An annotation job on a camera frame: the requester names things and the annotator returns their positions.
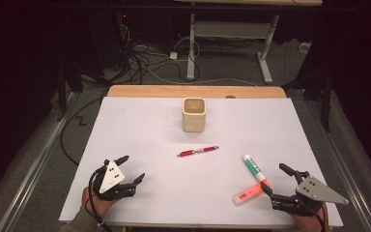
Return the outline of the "person's left hand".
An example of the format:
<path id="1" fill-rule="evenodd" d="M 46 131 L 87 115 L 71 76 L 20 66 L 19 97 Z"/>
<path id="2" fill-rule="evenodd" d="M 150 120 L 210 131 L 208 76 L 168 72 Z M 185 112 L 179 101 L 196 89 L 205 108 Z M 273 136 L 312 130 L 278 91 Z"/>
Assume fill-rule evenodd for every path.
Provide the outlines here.
<path id="1" fill-rule="evenodd" d="M 90 194 L 90 192 L 89 188 L 83 190 L 81 199 L 83 209 L 87 210 L 92 215 L 96 212 L 100 218 L 104 218 L 112 206 L 117 203 L 117 200 L 101 200 L 93 193 Z"/>

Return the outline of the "metal floor rail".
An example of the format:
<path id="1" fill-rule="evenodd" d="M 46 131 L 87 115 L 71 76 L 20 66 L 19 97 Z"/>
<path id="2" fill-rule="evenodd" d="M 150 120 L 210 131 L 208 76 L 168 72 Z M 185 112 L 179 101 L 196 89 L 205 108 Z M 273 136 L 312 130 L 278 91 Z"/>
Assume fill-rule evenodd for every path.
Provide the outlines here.
<path id="1" fill-rule="evenodd" d="M 17 193 L 14 196 L 6 213 L 0 221 L 0 232 L 13 232 L 14 228 L 27 205 L 39 179 L 42 176 L 43 170 L 52 154 L 52 149 L 55 140 L 64 128 L 68 117 L 71 115 L 75 107 L 80 93 L 70 93 L 66 101 L 66 111 L 54 122 L 52 129 L 42 150 L 38 153 L 37 157 L 30 166 L 24 180 L 22 181 Z"/>
<path id="2" fill-rule="evenodd" d="M 371 160 L 339 102 L 331 101 L 328 129 L 319 102 L 307 101 L 299 114 L 328 186 L 349 200 L 337 207 L 344 225 L 334 232 L 371 232 Z"/>

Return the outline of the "orange highlighter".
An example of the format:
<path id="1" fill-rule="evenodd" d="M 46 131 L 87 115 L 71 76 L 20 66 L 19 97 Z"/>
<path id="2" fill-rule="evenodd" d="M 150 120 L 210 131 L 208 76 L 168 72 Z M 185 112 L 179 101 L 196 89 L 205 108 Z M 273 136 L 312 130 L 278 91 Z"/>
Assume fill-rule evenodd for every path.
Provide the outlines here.
<path id="1" fill-rule="evenodd" d="M 270 183 L 265 180 L 261 183 L 256 184 L 255 186 L 248 188 L 246 190 L 243 190 L 242 192 L 236 194 L 233 196 L 232 200 L 235 205 L 239 206 L 242 203 L 254 198 L 255 196 L 262 194 L 262 185 L 265 184 L 267 187 L 270 186 Z"/>

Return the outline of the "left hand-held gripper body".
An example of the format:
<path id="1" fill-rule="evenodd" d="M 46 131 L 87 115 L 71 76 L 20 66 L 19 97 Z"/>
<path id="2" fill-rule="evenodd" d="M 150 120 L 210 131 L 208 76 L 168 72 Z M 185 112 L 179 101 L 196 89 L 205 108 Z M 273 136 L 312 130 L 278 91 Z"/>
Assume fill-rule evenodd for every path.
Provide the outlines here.
<path id="1" fill-rule="evenodd" d="M 113 201 L 136 194 L 136 188 L 126 188 L 125 175 L 114 160 L 106 159 L 104 165 L 95 172 L 91 182 L 95 195 L 106 201 Z"/>

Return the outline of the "green and white marker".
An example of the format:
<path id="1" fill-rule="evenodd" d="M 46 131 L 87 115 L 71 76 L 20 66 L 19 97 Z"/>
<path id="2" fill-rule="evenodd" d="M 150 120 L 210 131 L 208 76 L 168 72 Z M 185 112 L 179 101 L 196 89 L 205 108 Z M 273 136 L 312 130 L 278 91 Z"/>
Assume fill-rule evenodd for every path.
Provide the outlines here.
<path id="1" fill-rule="evenodd" d="M 258 182 L 263 182 L 266 180 L 266 177 L 263 175 L 262 170 L 259 168 L 259 166 L 250 155 L 244 155 L 243 162 Z"/>

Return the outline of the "white table mat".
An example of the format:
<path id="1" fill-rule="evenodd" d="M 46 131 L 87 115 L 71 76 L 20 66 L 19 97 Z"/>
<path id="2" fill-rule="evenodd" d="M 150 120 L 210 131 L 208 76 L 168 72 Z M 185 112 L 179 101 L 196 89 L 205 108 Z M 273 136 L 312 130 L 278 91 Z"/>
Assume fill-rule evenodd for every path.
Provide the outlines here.
<path id="1" fill-rule="evenodd" d="M 105 160 L 129 156 L 121 166 L 127 182 L 145 177 L 133 197 L 109 211 L 109 225 L 292 226 L 265 194 L 240 206 L 232 200 L 257 183 L 244 155 L 254 159 L 277 194 L 292 195 L 297 186 L 280 163 L 324 177 L 292 101 L 209 99 L 201 133 L 183 130 L 182 103 L 180 98 L 104 98 L 60 219 L 74 218 L 83 189 Z M 219 149 L 177 157 L 211 146 Z"/>

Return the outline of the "cream ceramic square cup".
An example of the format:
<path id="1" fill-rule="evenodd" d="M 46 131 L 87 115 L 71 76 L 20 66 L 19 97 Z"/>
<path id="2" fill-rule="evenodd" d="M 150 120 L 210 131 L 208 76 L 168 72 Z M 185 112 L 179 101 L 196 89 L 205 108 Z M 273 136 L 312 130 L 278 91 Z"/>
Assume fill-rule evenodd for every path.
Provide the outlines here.
<path id="1" fill-rule="evenodd" d="M 202 98 L 185 98 L 182 107 L 183 130 L 202 132 L 206 124 L 206 101 Z"/>

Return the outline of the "white desk frame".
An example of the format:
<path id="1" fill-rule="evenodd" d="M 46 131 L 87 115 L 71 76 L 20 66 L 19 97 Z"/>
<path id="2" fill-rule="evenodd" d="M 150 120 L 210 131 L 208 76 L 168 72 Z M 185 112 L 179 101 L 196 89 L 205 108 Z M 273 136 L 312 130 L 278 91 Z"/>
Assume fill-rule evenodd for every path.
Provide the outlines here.
<path id="1" fill-rule="evenodd" d="M 187 7 L 202 7 L 203 5 L 214 5 L 219 7 L 321 7 L 323 0 L 176 0 L 185 3 Z M 196 13 L 190 14 L 189 23 L 189 48 L 187 55 L 186 79 L 195 80 L 197 74 L 196 58 L 200 51 L 200 46 L 196 41 L 199 38 L 226 38 L 226 39 L 260 39 L 264 40 L 264 48 L 256 53 L 256 58 L 260 71 L 266 84 L 272 84 L 271 73 L 267 64 L 267 55 L 271 46 L 271 41 L 276 30 L 278 14 L 273 14 L 269 22 L 232 22 L 226 19 L 200 20 L 196 18 Z"/>

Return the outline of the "black stand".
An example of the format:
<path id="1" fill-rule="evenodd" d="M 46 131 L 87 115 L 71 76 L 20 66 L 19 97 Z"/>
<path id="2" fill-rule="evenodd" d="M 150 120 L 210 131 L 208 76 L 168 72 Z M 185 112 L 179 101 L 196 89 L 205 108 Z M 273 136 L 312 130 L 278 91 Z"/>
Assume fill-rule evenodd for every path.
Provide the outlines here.
<path id="1" fill-rule="evenodd" d="M 282 86 L 284 91 L 303 89 L 303 97 L 307 101 L 321 100 L 320 120 L 326 132 L 330 132 L 329 112 L 332 88 L 332 68 L 323 64 L 310 73 L 299 74 L 297 78 Z"/>

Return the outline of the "person's right hand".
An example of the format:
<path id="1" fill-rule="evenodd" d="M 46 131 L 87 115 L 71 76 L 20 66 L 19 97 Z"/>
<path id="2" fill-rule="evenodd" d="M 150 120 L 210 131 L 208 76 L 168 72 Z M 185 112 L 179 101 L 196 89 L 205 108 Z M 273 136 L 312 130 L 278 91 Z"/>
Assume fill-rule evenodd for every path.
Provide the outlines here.
<path id="1" fill-rule="evenodd" d="M 302 232 L 331 232 L 328 222 L 328 209 L 326 204 L 317 212 L 316 216 L 301 217 L 290 214 Z"/>

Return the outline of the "wooden table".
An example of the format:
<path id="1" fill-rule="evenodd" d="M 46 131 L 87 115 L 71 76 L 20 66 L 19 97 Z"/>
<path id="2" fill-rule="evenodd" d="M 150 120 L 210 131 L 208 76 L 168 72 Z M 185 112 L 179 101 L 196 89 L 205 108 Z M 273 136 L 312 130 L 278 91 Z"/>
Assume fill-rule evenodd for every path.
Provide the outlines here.
<path id="1" fill-rule="evenodd" d="M 185 85 L 113 85 L 108 97 L 216 99 L 286 99 L 280 87 L 185 86 Z"/>

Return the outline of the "red pen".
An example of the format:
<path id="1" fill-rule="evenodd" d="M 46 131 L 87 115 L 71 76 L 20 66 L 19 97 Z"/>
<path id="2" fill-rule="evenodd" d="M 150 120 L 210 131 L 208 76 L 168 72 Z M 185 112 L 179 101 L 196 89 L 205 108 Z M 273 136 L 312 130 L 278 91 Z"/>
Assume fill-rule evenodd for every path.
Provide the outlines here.
<path id="1" fill-rule="evenodd" d="M 182 157 L 192 156 L 195 154 L 202 154 L 202 153 L 215 151 L 217 149 L 219 149 L 219 146 L 211 146 L 211 147 L 205 147 L 205 148 L 200 148 L 200 149 L 187 150 L 187 151 L 180 152 L 177 155 L 177 157 L 182 158 Z"/>

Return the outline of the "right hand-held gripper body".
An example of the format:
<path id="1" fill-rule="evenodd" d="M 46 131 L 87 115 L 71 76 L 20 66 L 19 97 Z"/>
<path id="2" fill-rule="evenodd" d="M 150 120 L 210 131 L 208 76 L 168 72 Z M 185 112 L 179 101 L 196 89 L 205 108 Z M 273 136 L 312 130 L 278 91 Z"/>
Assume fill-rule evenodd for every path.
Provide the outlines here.
<path id="1" fill-rule="evenodd" d="M 307 171 L 285 170 L 285 173 L 294 177 L 298 185 L 292 196 L 275 194 L 270 190 L 271 206 L 275 210 L 297 216 L 315 216 L 326 202 L 344 205 L 349 203 L 347 198 Z"/>

